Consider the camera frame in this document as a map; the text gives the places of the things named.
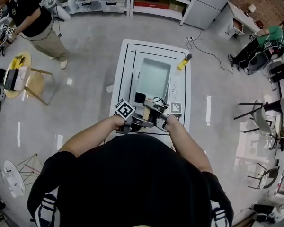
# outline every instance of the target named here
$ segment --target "khaki pants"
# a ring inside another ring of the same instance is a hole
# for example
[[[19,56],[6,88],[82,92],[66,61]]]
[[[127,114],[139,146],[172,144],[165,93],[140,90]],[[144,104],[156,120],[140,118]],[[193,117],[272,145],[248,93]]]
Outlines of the khaki pants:
[[[40,52],[50,57],[56,57],[59,61],[68,58],[68,52],[62,44],[60,38],[52,29],[53,22],[40,34],[34,37],[27,37],[29,42]]]

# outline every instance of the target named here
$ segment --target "round yellow table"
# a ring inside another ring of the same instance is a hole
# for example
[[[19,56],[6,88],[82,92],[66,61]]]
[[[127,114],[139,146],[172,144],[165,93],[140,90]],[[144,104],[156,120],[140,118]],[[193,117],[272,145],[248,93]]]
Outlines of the round yellow table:
[[[20,52],[19,54],[17,54],[16,56],[23,56],[25,59],[24,59],[24,63],[22,66],[28,66],[28,67],[32,67],[32,57],[30,56],[30,54],[27,52],[27,51],[24,51],[24,52]],[[9,67],[7,68],[6,70],[6,73],[5,73],[5,78],[4,78],[4,83],[5,83],[5,80],[6,80],[6,77],[8,75],[8,72],[9,72],[9,69],[11,67],[11,64],[9,64]],[[10,90],[4,90],[5,92],[5,95],[7,98],[15,98],[17,97],[19,94],[20,94],[20,91],[10,91]]]
[[[42,73],[49,74],[49,75],[52,75],[52,73],[44,71],[44,70],[38,70],[38,69],[32,68],[31,67],[32,58],[28,52],[20,52],[16,56],[23,56],[25,59],[24,59],[22,66],[27,66],[30,68],[31,71],[35,72],[33,75],[29,77],[28,81],[26,82],[27,86],[26,85],[24,86],[24,90],[27,91],[27,94],[29,96],[35,97],[43,104],[48,105],[48,103],[46,103],[43,99],[41,99],[39,95],[42,93],[43,88],[44,88],[44,76],[42,75]],[[8,71],[11,65],[12,63],[9,64],[9,67],[6,71],[4,83],[5,83],[5,80],[6,80],[6,77],[7,77],[7,74],[8,74]],[[5,91],[5,95],[7,98],[15,98],[20,94],[20,91],[10,91],[10,90],[4,90],[4,91]]]

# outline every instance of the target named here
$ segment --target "cardboard box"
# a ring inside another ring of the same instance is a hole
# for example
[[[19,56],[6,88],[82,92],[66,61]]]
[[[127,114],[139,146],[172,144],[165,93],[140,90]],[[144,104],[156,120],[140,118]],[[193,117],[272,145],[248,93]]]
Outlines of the cardboard box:
[[[174,10],[177,12],[183,12],[185,4],[181,3],[181,2],[177,2],[177,1],[173,1],[173,0],[169,0],[170,5],[169,5],[169,10]]]
[[[135,0],[134,5],[138,7],[169,9],[169,0]]]

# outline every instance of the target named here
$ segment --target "white sneaker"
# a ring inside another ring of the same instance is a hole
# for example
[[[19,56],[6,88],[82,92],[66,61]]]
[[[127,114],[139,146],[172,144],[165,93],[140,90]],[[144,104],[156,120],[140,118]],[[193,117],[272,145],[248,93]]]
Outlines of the white sneaker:
[[[67,59],[60,62],[61,69],[64,69],[67,66]]]

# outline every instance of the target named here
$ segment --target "metal chair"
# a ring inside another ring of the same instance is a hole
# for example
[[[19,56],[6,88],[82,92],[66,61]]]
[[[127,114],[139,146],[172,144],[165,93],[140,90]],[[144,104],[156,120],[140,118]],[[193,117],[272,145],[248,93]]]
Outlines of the metal chair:
[[[258,128],[248,130],[248,131],[244,131],[244,133],[260,130],[260,131],[263,131],[265,133],[272,134],[272,129],[271,129],[272,121],[266,119],[265,110],[263,108],[263,103],[260,103],[257,100],[254,103],[239,103],[239,105],[253,105],[253,109],[252,109],[252,111],[250,111],[248,113],[244,113],[240,116],[235,117],[234,120],[241,118],[241,117],[244,117],[248,114],[251,114],[252,118],[250,118],[250,119],[254,120],[256,125],[258,126]]]
[[[260,165],[262,168],[264,168],[264,173],[262,175],[258,174],[260,176],[259,178],[253,177],[253,176],[247,176],[247,177],[259,180],[259,184],[258,184],[257,188],[251,187],[251,186],[248,186],[248,187],[253,188],[253,189],[262,189],[262,188],[266,189],[266,188],[271,187],[278,177],[279,169],[278,168],[272,168],[270,170],[267,170],[260,163],[257,163],[257,164]],[[273,180],[269,184],[265,185],[268,178],[273,178]]]

